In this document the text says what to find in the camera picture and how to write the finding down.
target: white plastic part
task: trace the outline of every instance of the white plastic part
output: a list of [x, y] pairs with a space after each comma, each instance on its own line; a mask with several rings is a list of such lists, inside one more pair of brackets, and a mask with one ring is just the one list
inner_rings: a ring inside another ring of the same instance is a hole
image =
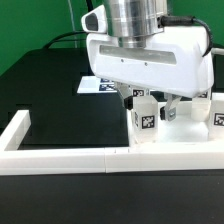
[[192, 100], [191, 118], [195, 121], [209, 120], [211, 109], [211, 90]]
[[[117, 38], [108, 35], [87, 38], [90, 65], [97, 77], [189, 98], [208, 91], [214, 83], [211, 53], [202, 57], [206, 46], [202, 27], [167, 27], [149, 36], [147, 47], [140, 50], [118, 48]], [[153, 59], [147, 61], [147, 54]]]
[[[213, 94], [213, 100], [211, 111], [222, 112], [224, 94]], [[0, 175], [224, 169], [223, 128], [216, 130], [216, 134], [222, 135], [208, 140], [209, 129], [206, 122], [193, 121], [191, 109], [191, 102], [180, 102], [176, 120], [165, 122], [159, 119], [156, 143], [135, 143], [129, 111], [127, 117], [130, 147], [1, 150]], [[26, 116], [23, 115], [19, 116], [19, 120], [24, 121]], [[12, 132], [18, 131], [19, 127], [21, 125], [15, 125]]]
[[104, 149], [22, 150], [0, 153], [0, 175], [104, 173]]
[[83, 76], [77, 90], [78, 94], [116, 93], [114, 83], [96, 76]]
[[224, 140], [224, 94], [213, 93], [209, 121], [210, 140]]
[[0, 152], [16, 151], [31, 125], [28, 110], [19, 110], [0, 136]]
[[133, 98], [132, 122], [136, 142], [157, 140], [158, 102], [153, 96]]
[[212, 48], [212, 54], [214, 54], [214, 55], [224, 55], [224, 49]]
[[[86, 17], [95, 14], [98, 19], [98, 31], [91, 31], [88, 30], [86, 27]], [[88, 14], [84, 15], [82, 17], [82, 28], [85, 32], [91, 32], [91, 33], [107, 33], [107, 22], [106, 22], [106, 12], [103, 5], [97, 7], [95, 10], [89, 12]]]

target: green wall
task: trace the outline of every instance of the green wall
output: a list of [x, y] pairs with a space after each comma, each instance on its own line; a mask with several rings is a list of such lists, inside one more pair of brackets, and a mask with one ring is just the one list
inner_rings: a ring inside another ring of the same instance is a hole
[[175, 15], [193, 15], [211, 28], [214, 43], [224, 45], [224, 0], [172, 0]]
[[[84, 0], [71, 0], [76, 16], [87, 12]], [[29, 50], [41, 48], [57, 35], [72, 31], [67, 0], [0, 0], [0, 75]]]
[[[76, 29], [87, 12], [85, 0], [71, 0]], [[224, 0], [169, 0], [174, 15], [195, 15], [212, 28], [214, 41], [224, 44]], [[94, 6], [102, 0], [93, 0]], [[72, 31], [67, 0], [0, 0], [0, 75], [24, 53], [41, 48], [53, 37]], [[72, 47], [74, 44], [54, 45]]]

